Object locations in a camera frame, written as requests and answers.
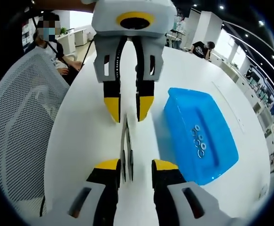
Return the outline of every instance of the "mesh chair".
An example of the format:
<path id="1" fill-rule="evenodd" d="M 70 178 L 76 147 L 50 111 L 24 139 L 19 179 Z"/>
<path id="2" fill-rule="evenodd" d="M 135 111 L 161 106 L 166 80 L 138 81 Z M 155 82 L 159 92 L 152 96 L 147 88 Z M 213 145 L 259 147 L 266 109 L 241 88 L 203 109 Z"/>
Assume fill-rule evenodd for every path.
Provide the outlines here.
<path id="1" fill-rule="evenodd" d="M 68 89 L 38 48 L 0 82 L 0 187 L 23 219 L 39 216 L 47 144 Z"/>

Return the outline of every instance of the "yellow ring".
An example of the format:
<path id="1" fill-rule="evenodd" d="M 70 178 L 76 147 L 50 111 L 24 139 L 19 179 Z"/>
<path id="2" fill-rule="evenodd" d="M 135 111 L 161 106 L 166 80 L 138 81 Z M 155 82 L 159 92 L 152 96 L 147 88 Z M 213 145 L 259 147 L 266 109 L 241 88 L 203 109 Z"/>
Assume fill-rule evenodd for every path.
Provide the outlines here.
<path id="1" fill-rule="evenodd" d="M 119 15 L 116 18 L 116 22 L 118 25 L 120 25 L 121 21 L 128 19 L 128 18 L 142 18 L 149 22 L 149 25 L 151 25 L 155 21 L 155 17 L 150 13 L 144 13 L 144 12 L 127 12 Z"/>

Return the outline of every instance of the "gray gripper housing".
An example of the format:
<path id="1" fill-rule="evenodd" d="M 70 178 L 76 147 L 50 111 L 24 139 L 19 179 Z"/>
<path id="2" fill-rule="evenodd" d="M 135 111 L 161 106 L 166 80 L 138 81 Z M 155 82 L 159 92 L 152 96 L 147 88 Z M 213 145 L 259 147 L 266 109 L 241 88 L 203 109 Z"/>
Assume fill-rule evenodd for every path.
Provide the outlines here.
<path id="1" fill-rule="evenodd" d="M 97 57 L 94 61 L 95 72 L 98 82 L 115 81 L 115 60 L 116 51 L 120 43 L 121 36 L 101 36 L 96 34 L 94 36 L 95 48 Z M 144 54 L 144 76 L 143 80 L 158 81 L 163 68 L 162 52 L 165 46 L 166 37 L 141 37 L 141 43 Z M 109 74 L 104 73 L 104 59 L 109 56 Z M 154 72 L 150 71 L 150 56 L 154 56 L 155 66 Z"/>
<path id="2" fill-rule="evenodd" d="M 103 184 L 86 181 L 81 187 L 69 191 L 66 196 L 54 202 L 52 210 L 46 215 L 29 223 L 32 226 L 93 226 L 97 205 L 104 188 Z M 75 218 L 71 212 L 79 205 L 79 215 Z"/>
<path id="3" fill-rule="evenodd" d="M 231 218 L 219 209 L 218 200 L 195 182 L 168 185 L 180 226 L 244 226 L 244 220 Z"/>

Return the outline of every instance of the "blue tray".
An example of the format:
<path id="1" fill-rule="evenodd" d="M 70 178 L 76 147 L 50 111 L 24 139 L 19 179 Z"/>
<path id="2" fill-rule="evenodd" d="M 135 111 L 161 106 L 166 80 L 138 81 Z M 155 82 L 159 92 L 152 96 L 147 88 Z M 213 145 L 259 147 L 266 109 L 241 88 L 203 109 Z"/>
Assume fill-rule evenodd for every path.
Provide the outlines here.
<path id="1" fill-rule="evenodd" d="M 238 161 L 231 131 L 213 98 L 170 88 L 164 112 L 178 167 L 186 181 L 205 185 Z"/>

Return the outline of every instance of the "ceiling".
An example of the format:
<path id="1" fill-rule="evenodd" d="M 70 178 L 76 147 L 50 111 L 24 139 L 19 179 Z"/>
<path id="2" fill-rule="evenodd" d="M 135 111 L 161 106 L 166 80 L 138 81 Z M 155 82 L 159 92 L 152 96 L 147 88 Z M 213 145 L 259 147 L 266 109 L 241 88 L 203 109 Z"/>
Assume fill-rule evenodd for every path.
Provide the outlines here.
<path id="1" fill-rule="evenodd" d="M 239 25 L 251 33 L 260 37 L 263 41 L 274 48 L 274 1 L 248 1 L 248 0 L 172 0 L 175 6 L 182 11 L 188 17 L 190 8 L 194 8 L 199 11 L 211 11 L 224 21 L 228 21 Z M 259 20 L 265 22 L 264 26 L 259 26 Z M 230 25 L 223 27 L 228 33 L 233 34 L 243 41 L 253 46 L 258 52 L 260 52 L 273 66 L 274 51 L 266 44 L 260 41 L 255 36 L 251 35 L 243 29 L 237 26 Z M 274 81 L 274 70 L 267 64 L 267 62 L 259 56 L 255 51 L 250 48 L 246 48 L 240 41 L 236 41 L 246 53 L 255 61 L 260 64 L 262 69 L 272 78 Z"/>

